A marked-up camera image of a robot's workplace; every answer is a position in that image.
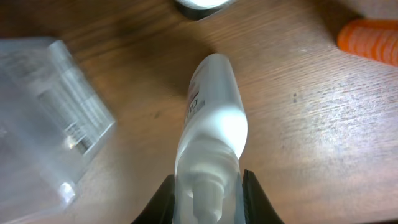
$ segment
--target clear plastic container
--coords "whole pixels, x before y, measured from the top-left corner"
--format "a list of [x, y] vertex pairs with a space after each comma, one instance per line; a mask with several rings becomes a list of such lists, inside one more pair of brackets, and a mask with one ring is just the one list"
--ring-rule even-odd
[[0, 40], [0, 223], [66, 208], [114, 123], [62, 41]]

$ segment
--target table surface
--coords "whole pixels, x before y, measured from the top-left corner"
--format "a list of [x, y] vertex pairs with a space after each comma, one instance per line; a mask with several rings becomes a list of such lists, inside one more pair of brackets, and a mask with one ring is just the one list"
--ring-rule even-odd
[[199, 22], [168, 0], [6, 0], [1, 37], [64, 40], [118, 121], [63, 214], [38, 223], [129, 223], [174, 172], [185, 94], [208, 54], [233, 65], [248, 117], [242, 169], [286, 223], [398, 218], [398, 68], [340, 52], [362, 15], [398, 1], [239, 0]]

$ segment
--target bottle label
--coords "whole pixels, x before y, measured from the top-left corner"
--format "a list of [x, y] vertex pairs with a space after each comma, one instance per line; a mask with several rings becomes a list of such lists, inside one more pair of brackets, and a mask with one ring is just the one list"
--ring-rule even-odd
[[191, 82], [189, 84], [187, 112], [184, 127], [205, 105], [205, 98], [203, 96], [203, 93], [201, 93], [200, 91], [200, 81], [203, 78], [203, 72], [206, 72], [204, 69], [206, 66], [206, 62], [200, 65], [200, 68], [198, 68], [197, 71], [193, 74]]

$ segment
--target white spray bottle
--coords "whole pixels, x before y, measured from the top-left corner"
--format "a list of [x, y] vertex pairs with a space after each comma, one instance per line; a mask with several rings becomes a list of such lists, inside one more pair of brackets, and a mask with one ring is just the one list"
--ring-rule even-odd
[[245, 223], [238, 159], [248, 132], [227, 57], [212, 54], [192, 76], [175, 160], [174, 223]]

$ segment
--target orange bottle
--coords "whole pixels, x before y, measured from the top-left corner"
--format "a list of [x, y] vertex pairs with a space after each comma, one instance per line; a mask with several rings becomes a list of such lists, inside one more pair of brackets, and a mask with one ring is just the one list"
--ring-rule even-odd
[[398, 21], [357, 19], [337, 38], [340, 50], [398, 67]]

